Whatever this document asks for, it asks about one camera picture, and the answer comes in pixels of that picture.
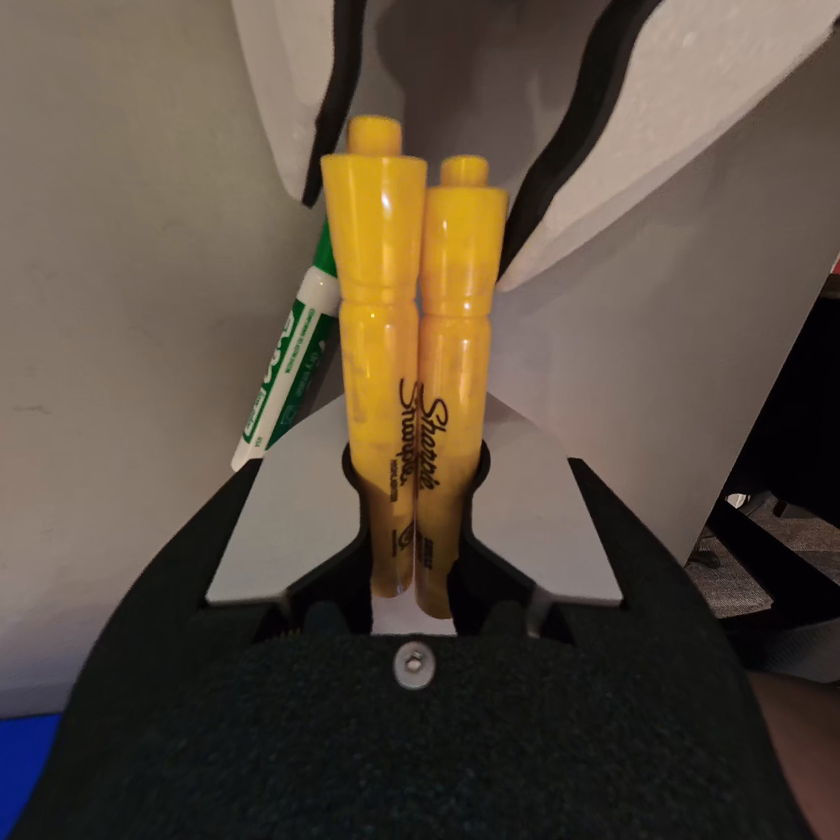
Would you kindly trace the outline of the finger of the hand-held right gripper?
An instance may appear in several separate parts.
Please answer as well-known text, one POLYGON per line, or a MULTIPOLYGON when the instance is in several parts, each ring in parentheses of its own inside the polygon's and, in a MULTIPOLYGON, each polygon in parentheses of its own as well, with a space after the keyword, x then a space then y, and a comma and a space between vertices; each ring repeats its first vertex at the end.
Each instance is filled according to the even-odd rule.
POLYGON ((233 1, 250 85, 287 193, 312 207, 361 74, 365 1, 233 1))
POLYGON ((838 2, 610 2, 560 126, 521 183, 499 290, 641 203, 822 46, 837 20, 838 2))

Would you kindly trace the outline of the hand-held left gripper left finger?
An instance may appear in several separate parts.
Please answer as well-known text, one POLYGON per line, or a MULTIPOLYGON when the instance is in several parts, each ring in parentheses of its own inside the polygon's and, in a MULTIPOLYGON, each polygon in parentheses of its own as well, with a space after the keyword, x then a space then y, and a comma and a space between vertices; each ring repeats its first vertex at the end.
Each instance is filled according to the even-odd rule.
POLYGON ((346 415, 330 402, 261 460, 208 604, 275 604, 301 627, 310 606, 333 602, 348 627, 371 626, 370 516, 346 415))

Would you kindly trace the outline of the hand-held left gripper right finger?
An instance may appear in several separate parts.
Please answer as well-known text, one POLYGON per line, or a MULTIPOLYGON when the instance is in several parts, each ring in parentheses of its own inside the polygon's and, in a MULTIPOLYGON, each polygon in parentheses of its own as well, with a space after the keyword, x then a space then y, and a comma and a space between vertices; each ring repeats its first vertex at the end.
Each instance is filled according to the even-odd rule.
POLYGON ((559 440, 489 395, 453 566, 457 635, 506 602, 531 635, 570 637, 566 606, 616 609, 623 594, 559 440))

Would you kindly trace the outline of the green whiteboard marker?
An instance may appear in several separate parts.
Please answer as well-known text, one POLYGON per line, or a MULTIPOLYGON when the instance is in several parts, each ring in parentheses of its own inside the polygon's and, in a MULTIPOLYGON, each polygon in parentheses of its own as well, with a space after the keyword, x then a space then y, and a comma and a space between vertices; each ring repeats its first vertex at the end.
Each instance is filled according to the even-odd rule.
POLYGON ((232 457, 233 471, 251 459, 263 458, 293 427, 338 325, 340 302, 329 223, 324 222, 312 264, 301 281, 232 457))

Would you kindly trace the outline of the yellow highlighter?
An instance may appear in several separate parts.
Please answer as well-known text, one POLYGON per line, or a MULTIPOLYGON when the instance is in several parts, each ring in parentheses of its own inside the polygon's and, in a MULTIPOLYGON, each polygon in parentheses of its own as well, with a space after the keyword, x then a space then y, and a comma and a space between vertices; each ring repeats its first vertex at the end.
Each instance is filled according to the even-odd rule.
POLYGON ((361 115, 321 172, 341 289, 340 348, 353 469, 370 518, 374 596, 413 579, 418 399, 417 279, 427 163, 402 125, 361 115))
POLYGON ((447 158, 427 190, 420 269, 416 405, 418 607, 448 620, 447 576, 459 555, 466 493, 480 459, 490 313, 508 194, 478 155, 447 158))

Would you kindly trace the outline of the white desk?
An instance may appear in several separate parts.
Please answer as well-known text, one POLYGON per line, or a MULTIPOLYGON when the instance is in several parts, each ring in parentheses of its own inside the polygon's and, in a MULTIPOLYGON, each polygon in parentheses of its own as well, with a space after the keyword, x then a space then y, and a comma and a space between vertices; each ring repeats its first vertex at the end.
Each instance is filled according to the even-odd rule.
MULTIPOLYGON (((322 209, 230 2, 2 2, 2 717, 229 474, 322 209)), ((838 30, 493 314, 491 391, 690 551, 838 251, 838 30)))

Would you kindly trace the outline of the person's leg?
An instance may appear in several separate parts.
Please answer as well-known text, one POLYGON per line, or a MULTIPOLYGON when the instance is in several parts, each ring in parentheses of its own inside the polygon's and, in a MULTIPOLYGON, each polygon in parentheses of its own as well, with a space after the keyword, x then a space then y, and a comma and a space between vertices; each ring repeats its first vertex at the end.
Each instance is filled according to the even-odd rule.
POLYGON ((817 838, 838 839, 838 686, 756 672, 749 680, 806 821, 817 838))

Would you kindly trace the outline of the blue box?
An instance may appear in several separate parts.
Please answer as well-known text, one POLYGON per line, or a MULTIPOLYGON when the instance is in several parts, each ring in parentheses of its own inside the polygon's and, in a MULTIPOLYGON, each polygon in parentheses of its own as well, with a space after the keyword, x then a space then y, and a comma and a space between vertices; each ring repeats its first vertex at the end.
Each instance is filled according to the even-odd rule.
POLYGON ((42 774, 61 714, 1 720, 1 838, 6 839, 42 774))

